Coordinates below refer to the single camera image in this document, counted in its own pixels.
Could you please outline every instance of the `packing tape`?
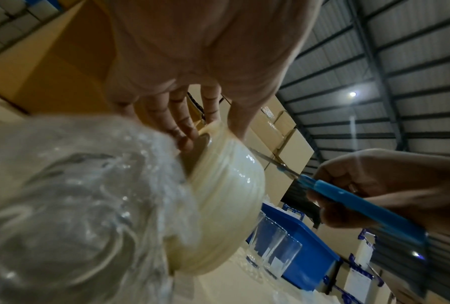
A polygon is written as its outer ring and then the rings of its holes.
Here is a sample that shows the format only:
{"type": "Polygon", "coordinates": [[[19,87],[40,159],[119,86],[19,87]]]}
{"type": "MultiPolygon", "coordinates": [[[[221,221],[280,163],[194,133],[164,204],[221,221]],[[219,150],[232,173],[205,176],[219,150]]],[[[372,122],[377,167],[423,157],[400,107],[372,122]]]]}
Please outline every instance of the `packing tape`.
{"type": "Polygon", "coordinates": [[[264,169],[222,122],[200,130],[191,152],[180,155],[198,203],[200,242],[166,244],[171,271],[198,275],[224,263],[256,225],[265,194],[264,169]]]}

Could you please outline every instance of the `metal blade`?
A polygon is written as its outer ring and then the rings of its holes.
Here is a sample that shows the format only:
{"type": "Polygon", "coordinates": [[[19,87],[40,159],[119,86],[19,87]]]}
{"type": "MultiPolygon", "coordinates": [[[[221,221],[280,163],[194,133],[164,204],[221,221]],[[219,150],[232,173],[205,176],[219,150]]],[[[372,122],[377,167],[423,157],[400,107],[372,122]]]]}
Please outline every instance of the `metal blade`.
{"type": "Polygon", "coordinates": [[[282,163],[280,163],[280,162],[274,160],[273,158],[268,157],[268,156],[266,156],[266,155],[264,155],[264,154],[261,154],[259,151],[255,150],[255,149],[252,149],[252,148],[250,148],[250,147],[249,147],[248,149],[249,149],[253,154],[255,154],[255,156],[258,156],[258,157],[260,157],[260,158],[263,158],[264,160],[266,160],[266,161],[268,161],[268,162],[274,164],[275,166],[277,166],[278,169],[290,173],[290,174],[293,175],[295,178],[300,178],[300,174],[298,174],[298,173],[296,173],[295,171],[289,169],[289,168],[287,167],[287,165],[282,164],[282,163]]]}

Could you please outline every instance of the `person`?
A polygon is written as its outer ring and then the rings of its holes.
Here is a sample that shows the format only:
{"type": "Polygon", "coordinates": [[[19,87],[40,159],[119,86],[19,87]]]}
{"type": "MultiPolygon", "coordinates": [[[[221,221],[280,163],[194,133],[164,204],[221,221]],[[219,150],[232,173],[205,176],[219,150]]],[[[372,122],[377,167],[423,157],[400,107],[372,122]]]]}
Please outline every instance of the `person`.
{"type": "MultiPolygon", "coordinates": [[[[382,149],[362,150],[324,162],[313,176],[385,207],[429,232],[450,234],[450,157],[382,149]]],[[[369,227],[366,216],[309,190],[322,222],[331,227],[369,227]]]]}
{"type": "Polygon", "coordinates": [[[221,93],[233,100],[229,128],[243,139],[278,90],[312,30],[322,0],[111,0],[117,48],[105,96],[137,119],[139,101],[181,150],[198,136],[187,108],[201,84],[207,123],[219,120],[221,93]]]}

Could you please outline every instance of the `scissors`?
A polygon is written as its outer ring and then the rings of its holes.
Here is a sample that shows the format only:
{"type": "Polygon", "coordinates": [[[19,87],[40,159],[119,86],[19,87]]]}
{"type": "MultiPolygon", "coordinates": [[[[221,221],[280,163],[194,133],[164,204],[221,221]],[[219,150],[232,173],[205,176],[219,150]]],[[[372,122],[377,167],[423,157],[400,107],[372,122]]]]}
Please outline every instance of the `scissors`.
{"type": "Polygon", "coordinates": [[[363,198],[354,195],[353,193],[333,186],[327,182],[322,180],[314,180],[304,174],[298,174],[288,168],[285,164],[282,164],[257,150],[252,148],[248,149],[252,151],[255,156],[263,158],[264,160],[275,165],[278,170],[292,175],[293,178],[295,178],[306,189],[316,191],[332,201],[343,204],[348,209],[360,212],[361,214],[380,223],[390,232],[407,238],[414,243],[423,245],[427,241],[427,232],[422,227],[407,220],[406,218],[393,213],[388,209],[374,205],[363,198]]]}

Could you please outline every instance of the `blue crate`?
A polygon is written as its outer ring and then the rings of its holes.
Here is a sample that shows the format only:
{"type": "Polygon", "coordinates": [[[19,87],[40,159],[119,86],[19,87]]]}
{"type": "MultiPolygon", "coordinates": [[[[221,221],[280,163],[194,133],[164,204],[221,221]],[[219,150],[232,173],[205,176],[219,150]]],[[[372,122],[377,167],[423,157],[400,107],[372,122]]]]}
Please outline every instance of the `blue crate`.
{"type": "Polygon", "coordinates": [[[340,257],[303,222],[266,204],[261,210],[302,244],[283,278],[303,290],[314,290],[340,257]]]}

